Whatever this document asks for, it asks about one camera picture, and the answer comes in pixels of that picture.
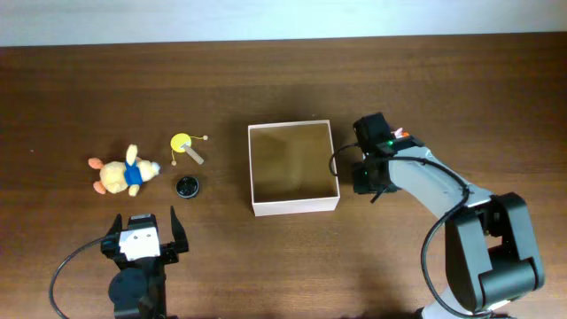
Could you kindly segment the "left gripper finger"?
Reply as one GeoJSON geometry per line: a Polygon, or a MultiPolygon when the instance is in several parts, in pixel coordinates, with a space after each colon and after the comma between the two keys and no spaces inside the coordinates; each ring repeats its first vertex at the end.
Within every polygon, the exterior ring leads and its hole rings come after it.
{"type": "Polygon", "coordinates": [[[121,214],[117,214],[114,218],[111,228],[108,230],[106,235],[108,237],[116,237],[119,236],[121,231],[122,231],[122,217],[121,214]]]}
{"type": "Polygon", "coordinates": [[[170,207],[170,217],[175,250],[177,253],[187,253],[190,250],[189,241],[184,227],[176,216],[173,206],[170,207]]]}

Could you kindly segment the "pink duck toy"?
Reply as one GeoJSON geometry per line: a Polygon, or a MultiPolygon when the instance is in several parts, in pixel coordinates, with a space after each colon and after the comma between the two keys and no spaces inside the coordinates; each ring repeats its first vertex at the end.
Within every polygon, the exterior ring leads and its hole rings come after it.
{"type": "Polygon", "coordinates": [[[406,132],[403,128],[398,128],[395,131],[393,131],[393,135],[395,136],[396,139],[398,139],[398,138],[408,137],[409,133],[406,132]]]}

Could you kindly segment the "black round cap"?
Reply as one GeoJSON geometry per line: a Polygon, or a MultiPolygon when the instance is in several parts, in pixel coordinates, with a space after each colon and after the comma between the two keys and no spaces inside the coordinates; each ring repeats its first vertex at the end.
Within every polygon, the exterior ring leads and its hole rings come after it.
{"type": "Polygon", "coordinates": [[[175,185],[175,191],[180,198],[195,198],[199,193],[199,181],[194,176],[184,176],[175,185]]]}

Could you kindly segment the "white cardboard box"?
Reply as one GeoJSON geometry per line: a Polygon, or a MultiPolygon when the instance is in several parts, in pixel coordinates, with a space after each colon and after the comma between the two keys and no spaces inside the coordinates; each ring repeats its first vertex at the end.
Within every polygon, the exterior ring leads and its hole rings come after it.
{"type": "Polygon", "coordinates": [[[340,189],[330,172],[336,165],[328,120],[256,124],[247,133],[255,216],[336,209],[340,189]]]}

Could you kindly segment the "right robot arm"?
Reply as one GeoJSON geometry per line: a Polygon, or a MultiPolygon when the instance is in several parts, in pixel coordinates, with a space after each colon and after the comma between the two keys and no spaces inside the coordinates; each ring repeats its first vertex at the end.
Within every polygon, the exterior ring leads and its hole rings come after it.
{"type": "Polygon", "coordinates": [[[544,285],[531,216],[519,195],[495,195],[468,182],[381,113],[360,118],[353,131],[362,152],[353,164],[355,192],[379,198],[403,190],[437,219],[420,252],[434,301],[418,317],[494,318],[495,309],[544,285]]]}

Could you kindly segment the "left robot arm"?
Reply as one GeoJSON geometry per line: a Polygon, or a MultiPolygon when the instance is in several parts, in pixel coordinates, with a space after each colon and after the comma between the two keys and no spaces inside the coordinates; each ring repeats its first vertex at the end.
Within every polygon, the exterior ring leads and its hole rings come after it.
{"type": "Polygon", "coordinates": [[[156,216],[142,214],[122,225],[118,214],[100,250],[119,268],[109,284],[108,296],[116,318],[167,319],[165,266],[189,251],[189,241],[175,210],[170,209],[174,240],[162,244],[156,216]]]}

